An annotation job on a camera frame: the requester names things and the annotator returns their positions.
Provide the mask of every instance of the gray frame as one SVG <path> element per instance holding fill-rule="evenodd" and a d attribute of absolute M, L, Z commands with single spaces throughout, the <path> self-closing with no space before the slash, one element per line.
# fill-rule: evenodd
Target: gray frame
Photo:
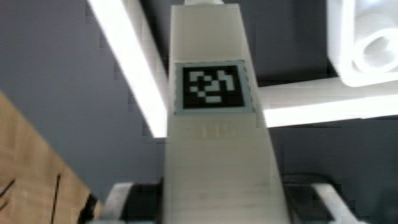
<path fill-rule="evenodd" d="M 243 107 L 211 108 L 211 109 L 182 109 L 182 68 L 207 67 L 207 66 L 237 66 L 237 77 L 243 92 Z M 251 96 L 248 90 L 246 70 L 244 61 L 227 62 L 200 62 L 200 63 L 177 63 L 175 64 L 175 111 L 177 115 L 182 114 L 204 114 L 204 113 L 250 113 L 253 112 Z"/>

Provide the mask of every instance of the black and white square code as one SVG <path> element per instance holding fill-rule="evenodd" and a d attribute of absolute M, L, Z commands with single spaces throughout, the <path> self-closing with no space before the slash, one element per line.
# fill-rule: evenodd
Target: black and white square code
<path fill-rule="evenodd" d="M 182 109 L 243 107 L 235 65 L 182 67 Z"/>

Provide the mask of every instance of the wooden wall panel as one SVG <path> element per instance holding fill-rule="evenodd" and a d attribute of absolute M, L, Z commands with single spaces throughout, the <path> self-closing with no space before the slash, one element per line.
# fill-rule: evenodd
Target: wooden wall panel
<path fill-rule="evenodd" d="M 90 191 L 0 92 L 0 192 L 12 179 L 0 223 L 76 224 Z"/>

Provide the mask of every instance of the wooden surface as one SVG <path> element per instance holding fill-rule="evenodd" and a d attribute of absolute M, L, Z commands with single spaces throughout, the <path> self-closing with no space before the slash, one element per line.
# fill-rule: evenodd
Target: wooden surface
<path fill-rule="evenodd" d="M 0 208 L 6 203 L 0 223 L 47 224 L 54 214 L 54 224 L 76 224 L 90 190 L 0 92 L 0 192 L 12 180 L 0 198 Z"/>

